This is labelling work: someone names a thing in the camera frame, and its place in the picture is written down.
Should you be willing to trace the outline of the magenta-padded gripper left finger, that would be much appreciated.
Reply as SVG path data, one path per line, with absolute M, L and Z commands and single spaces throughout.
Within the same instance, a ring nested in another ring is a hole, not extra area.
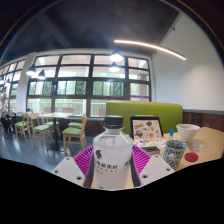
M 74 157 L 66 156 L 52 170 L 52 174 L 76 185 L 90 188 L 94 176 L 93 147 L 84 149 Z

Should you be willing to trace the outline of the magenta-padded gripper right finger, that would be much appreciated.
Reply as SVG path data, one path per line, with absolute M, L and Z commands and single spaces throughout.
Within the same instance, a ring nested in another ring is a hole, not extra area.
M 131 159 L 131 176 L 134 187 L 142 187 L 165 176 L 174 170 L 159 155 L 151 155 L 138 146 L 133 146 Z

